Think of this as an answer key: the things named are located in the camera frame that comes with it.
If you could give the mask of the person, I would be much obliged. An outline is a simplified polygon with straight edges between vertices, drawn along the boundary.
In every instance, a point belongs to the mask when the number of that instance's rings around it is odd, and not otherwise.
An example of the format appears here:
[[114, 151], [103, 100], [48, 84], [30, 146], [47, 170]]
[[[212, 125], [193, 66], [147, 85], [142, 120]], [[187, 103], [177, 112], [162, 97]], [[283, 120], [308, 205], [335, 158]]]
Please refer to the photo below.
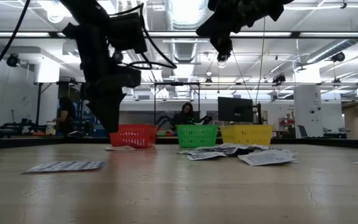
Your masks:
[[193, 105], [191, 103], [183, 104], [181, 111], [174, 115], [170, 126], [173, 132], [177, 131], [177, 125], [181, 124], [195, 124], [195, 116], [193, 111]]
[[58, 132], [67, 135], [73, 131], [73, 121], [76, 119], [76, 110], [68, 97], [59, 99], [59, 108], [55, 122]]

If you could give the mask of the yellow plastic basket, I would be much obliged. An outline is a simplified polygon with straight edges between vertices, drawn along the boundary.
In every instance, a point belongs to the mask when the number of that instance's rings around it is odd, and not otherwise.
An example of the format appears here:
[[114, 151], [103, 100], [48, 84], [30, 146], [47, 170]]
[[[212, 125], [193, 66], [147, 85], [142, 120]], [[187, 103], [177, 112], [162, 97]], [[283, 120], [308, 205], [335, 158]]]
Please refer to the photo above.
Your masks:
[[223, 143], [270, 146], [272, 125], [245, 124], [221, 127]]

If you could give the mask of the black computer monitor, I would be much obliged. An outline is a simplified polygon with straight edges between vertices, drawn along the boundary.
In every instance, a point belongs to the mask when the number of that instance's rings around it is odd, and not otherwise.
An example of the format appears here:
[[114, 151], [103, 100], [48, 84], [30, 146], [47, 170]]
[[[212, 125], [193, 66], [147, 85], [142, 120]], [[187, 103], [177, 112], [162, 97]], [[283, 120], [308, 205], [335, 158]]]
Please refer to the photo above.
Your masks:
[[254, 122], [252, 100], [218, 97], [218, 120], [233, 122]]

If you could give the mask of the blue striped bandage packet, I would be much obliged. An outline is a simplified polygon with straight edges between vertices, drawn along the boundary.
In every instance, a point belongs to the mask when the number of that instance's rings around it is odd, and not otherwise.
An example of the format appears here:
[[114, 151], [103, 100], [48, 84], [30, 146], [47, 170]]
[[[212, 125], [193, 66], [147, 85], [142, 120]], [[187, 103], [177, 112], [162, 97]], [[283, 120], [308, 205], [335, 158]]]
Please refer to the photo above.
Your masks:
[[49, 173], [49, 172], [71, 172], [71, 171], [83, 171], [83, 170], [95, 170], [103, 168], [105, 165], [104, 161], [56, 161], [46, 162], [43, 164], [36, 165], [29, 170], [27, 173]]
[[135, 151], [136, 148], [130, 146], [119, 146], [119, 147], [112, 147], [108, 146], [104, 148], [105, 151], [116, 151], [116, 152], [127, 152], [127, 151]]

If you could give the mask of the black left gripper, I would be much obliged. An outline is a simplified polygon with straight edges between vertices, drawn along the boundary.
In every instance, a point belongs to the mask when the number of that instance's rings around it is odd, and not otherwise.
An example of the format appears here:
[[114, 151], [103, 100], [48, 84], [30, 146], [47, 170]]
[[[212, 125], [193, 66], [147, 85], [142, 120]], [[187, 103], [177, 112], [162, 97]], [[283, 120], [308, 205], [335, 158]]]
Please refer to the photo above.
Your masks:
[[[122, 90], [123, 87], [135, 88], [141, 83], [141, 71], [120, 65], [113, 65], [111, 71], [96, 80], [85, 79], [81, 85], [81, 96], [90, 97], [114, 90]], [[87, 107], [97, 117], [103, 128], [108, 133], [116, 133], [119, 129], [120, 104], [125, 94], [102, 96], [89, 100]]]

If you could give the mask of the green plastic basket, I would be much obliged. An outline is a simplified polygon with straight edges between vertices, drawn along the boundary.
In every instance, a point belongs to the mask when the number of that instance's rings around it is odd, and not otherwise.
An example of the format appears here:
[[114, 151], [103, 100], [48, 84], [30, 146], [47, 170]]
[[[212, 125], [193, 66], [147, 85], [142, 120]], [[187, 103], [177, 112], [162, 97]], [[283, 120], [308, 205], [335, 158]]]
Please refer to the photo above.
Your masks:
[[177, 126], [178, 144], [181, 148], [214, 146], [217, 125], [181, 124]]

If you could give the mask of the red plastic basket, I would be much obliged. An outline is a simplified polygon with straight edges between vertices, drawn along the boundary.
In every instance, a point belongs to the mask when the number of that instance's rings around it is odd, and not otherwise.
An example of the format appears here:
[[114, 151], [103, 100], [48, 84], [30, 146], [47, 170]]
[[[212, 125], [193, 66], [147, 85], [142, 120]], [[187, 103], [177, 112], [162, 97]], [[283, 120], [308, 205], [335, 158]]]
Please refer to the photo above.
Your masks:
[[116, 133], [109, 134], [113, 147], [148, 148], [155, 144], [157, 127], [151, 124], [120, 124]]

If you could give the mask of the silver ceiling duct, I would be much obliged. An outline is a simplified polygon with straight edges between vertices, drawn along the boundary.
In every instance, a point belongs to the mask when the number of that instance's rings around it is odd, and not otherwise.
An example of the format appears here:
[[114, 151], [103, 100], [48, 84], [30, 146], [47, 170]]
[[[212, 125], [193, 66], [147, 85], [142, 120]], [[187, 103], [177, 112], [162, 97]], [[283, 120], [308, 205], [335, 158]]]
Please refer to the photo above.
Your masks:
[[[200, 26], [206, 16], [208, 0], [165, 0], [167, 26], [173, 31], [192, 31]], [[180, 63], [190, 63], [196, 57], [197, 43], [172, 44], [173, 58]]]

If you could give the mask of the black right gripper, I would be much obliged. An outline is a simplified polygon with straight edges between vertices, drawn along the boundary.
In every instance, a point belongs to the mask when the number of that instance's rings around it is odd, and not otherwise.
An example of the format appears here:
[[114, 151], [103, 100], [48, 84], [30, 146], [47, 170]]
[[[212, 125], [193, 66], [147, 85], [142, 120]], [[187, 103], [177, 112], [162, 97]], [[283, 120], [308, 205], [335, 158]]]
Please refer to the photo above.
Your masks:
[[273, 21], [284, 12], [284, 5], [294, 0], [211, 0], [208, 7], [214, 13], [196, 30], [200, 37], [224, 37], [244, 26], [269, 16]]

